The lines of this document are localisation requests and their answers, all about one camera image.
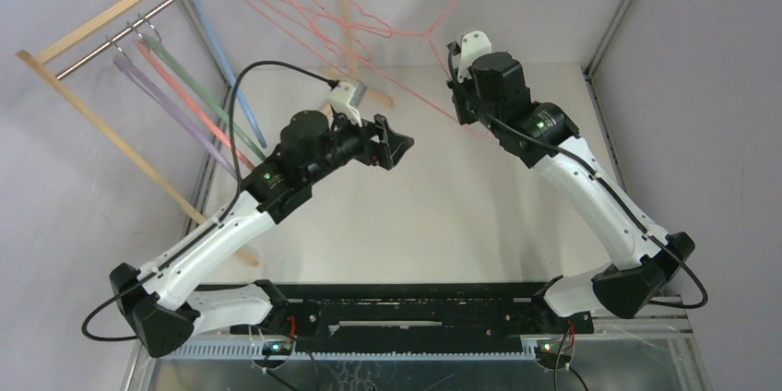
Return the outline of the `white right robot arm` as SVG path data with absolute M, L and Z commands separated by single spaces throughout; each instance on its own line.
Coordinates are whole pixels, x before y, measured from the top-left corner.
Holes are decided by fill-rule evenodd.
M 556 187 L 595 233 L 609 255 L 604 266 L 552 279 L 532 311 L 534 323 L 555 332 L 569 317 L 604 309 L 631 319 L 679 272 L 701 293 L 693 304 L 708 302 L 704 283 L 686 261 L 693 239 L 657 224 L 600 166 L 575 122 L 552 102 L 533 101 L 522 65 L 507 52 L 486 53 L 460 77 L 449 52 L 448 88 L 457 120 L 485 126 L 508 153 Z

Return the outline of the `pink curved plastic hanger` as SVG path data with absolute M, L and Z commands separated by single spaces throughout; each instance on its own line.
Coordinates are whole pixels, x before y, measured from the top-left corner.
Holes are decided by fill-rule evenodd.
M 198 140 L 207 154 L 226 171 L 232 172 L 234 165 L 229 163 L 218 146 L 212 143 L 213 139 L 217 139 L 218 143 L 227 150 L 233 150 L 228 134 L 213 119 L 218 117 L 221 121 L 227 121 L 227 111 L 221 108 L 212 94 L 156 37 L 149 34 L 139 34 L 136 48 L 180 101 L 173 101 L 137 66 L 131 66 L 126 74 L 180 126 Z

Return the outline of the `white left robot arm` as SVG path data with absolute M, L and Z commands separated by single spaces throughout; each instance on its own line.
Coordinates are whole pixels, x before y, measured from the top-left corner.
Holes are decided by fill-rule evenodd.
M 272 154 L 242 179 L 226 206 L 163 255 L 111 272 L 119 311 L 148 355 L 164 357 L 195 335 L 231 326 L 281 330 L 289 301 L 271 281 L 225 290 L 201 290 L 201 282 L 310 200 L 314 185 L 332 172 L 353 160 L 391 170 L 413 145 L 381 114 L 353 123 L 344 114 L 327 119 L 318 111 L 296 113 Z

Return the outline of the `green plastic hanger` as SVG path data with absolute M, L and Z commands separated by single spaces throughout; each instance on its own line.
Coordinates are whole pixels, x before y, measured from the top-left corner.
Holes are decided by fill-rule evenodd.
M 229 122 L 228 109 L 223 108 L 218 103 L 212 93 L 174 57 L 156 36 L 141 34 L 136 46 L 140 48 L 141 53 L 148 59 L 148 62 L 180 99 L 210 128 L 214 136 L 219 138 L 227 147 L 229 145 L 227 133 L 216 126 L 215 122 L 206 115 L 204 110 L 192 100 L 183 86 L 187 86 L 225 124 Z

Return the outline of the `blue plastic hanger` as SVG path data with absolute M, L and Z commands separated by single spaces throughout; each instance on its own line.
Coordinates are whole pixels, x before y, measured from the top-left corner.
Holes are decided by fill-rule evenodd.
M 191 19 L 195 23 L 196 37 L 201 41 L 204 50 L 210 57 L 213 65 L 217 68 L 228 92 L 231 92 L 236 85 L 237 73 L 231 67 L 227 54 L 219 41 L 219 36 L 207 17 L 203 4 L 200 0 L 185 0 L 185 6 L 190 9 Z M 250 140 L 250 143 L 253 146 L 259 146 L 260 149 L 266 148 L 268 143 L 261 126 L 258 123 L 246 96 L 240 89 L 236 94 L 236 102 L 255 137 L 255 139 Z

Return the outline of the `purple plastic hanger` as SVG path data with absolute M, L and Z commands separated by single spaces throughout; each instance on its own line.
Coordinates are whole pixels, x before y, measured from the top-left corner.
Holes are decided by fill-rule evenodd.
M 143 54 L 142 56 L 148 62 L 148 59 Z M 224 145 L 224 143 L 219 138 L 214 136 L 210 128 L 206 126 L 185 103 L 184 105 L 187 107 L 189 112 L 195 116 L 196 120 L 187 114 L 180 106 L 180 104 L 175 102 L 165 91 L 163 91 L 160 86 L 158 86 L 152 80 L 151 77 L 149 77 L 144 71 L 136 66 L 126 54 L 115 54 L 113 56 L 113 64 L 131 83 L 133 83 L 143 93 L 149 96 L 153 101 L 155 101 L 161 107 L 161 109 L 165 111 L 180 127 L 184 128 L 187 133 L 203 147 L 204 151 L 220 167 L 228 172 L 233 178 L 236 177 L 236 170 L 234 165 L 231 164 L 229 160 L 223 155 L 218 146 L 212 142 L 212 139 L 207 135 L 205 129 L 207 129 L 208 132 L 220 142 L 220 144 Z M 183 102 L 175 92 L 174 94 L 181 102 Z

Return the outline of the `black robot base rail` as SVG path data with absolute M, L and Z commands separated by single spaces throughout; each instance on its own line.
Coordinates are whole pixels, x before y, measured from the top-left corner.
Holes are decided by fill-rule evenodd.
M 593 335 L 604 310 L 558 317 L 544 309 L 541 281 L 419 284 L 281 283 L 285 318 L 194 336 L 284 341 L 317 356 L 490 357 L 519 353 L 525 338 Z

